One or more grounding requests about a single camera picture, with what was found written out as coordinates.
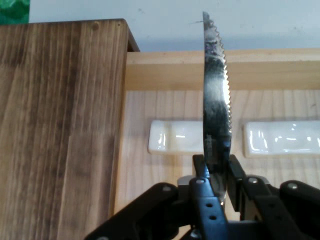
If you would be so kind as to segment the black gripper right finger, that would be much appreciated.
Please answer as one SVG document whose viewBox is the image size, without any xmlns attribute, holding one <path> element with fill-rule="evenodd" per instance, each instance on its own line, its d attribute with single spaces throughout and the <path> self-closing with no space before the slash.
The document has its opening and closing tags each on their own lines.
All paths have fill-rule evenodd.
<svg viewBox="0 0 320 240">
<path fill-rule="evenodd" d="M 235 155 L 228 164 L 227 193 L 241 221 L 255 221 L 271 240 L 320 238 L 320 190 L 298 180 L 279 188 L 247 175 Z"/>
</svg>

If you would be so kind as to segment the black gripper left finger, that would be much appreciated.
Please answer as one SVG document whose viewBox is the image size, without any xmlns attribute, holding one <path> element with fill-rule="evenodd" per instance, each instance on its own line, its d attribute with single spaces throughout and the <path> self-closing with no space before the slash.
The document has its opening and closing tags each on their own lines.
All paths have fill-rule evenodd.
<svg viewBox="0 0 320 240">
<path fill-rule="evenodd" d="M 202 155 L 192 157 L 196 175 L 188 184 L 157 183 L 86 236 L 87 240 L 226 240 L 228 223 L 210 184 Z"/>
</svg>

